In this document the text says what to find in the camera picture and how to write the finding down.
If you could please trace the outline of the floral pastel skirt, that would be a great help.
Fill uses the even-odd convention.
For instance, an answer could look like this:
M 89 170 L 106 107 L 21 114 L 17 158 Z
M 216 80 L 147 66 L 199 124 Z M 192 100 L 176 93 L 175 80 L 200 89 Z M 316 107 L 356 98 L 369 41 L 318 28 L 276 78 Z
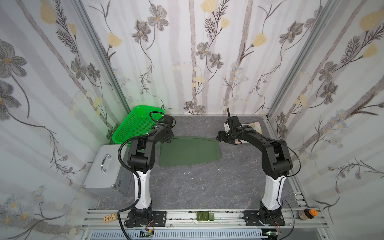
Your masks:
M 242 127 L 245 127 L 245 126 L 249 126 L 250 128 L 252 128 L 256 132 L 262 134 L 262 127 L 261 127 L 260 122 L 242 124 Z M 243 143 L 243 144 L 248 144 L 249 143 L 249 142 L 247 142 L 245 140 L 239 140 L 239 139 L 237 139 L 237 142 L 238 143 Z

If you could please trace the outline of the dark green skirt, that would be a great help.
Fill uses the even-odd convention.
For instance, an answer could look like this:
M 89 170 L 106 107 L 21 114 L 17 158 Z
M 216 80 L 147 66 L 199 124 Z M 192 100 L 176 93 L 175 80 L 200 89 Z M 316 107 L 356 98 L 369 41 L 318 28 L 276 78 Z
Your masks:
M 177 136 L 161 145 L 161 167 L 190 166 L 222 158 L 220 144 L 215 138 Z

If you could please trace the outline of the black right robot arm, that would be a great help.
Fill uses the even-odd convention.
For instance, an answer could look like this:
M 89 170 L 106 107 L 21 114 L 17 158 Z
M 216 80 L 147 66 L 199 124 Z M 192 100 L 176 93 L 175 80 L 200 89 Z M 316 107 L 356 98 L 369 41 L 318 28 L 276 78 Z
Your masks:
M 228 116 L 224 127 L 224 131 L 218 132 L 217 141 L 232 145 L 245 141 L 262 153 L 262 169 L 266 175 L 266 185 L 255 218 L 256 222 L 264 226 L 272 224 L 284 226 L 281 194 L 284 182 L 293 168 L 287 143 L 284 140 L 264 136 L 249 125 L 242 125 L 237 116 Z

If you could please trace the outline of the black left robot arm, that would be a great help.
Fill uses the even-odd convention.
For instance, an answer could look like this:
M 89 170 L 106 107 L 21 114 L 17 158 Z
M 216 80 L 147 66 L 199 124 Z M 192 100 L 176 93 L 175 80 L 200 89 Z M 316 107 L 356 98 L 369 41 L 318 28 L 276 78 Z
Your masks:
M 150 173 L 155 164 L 157 143 L 170 142 L 174 137 L 172 128 L 176 121 L 172 116 L 163 115 L 145 135 L 130 139 L 130 149 L 125 153 L 129 168 L 135 172 L 135 205 L 131 208 L 126 227 L 146 226 L 153 221 L 152 199 L 150 195 Z

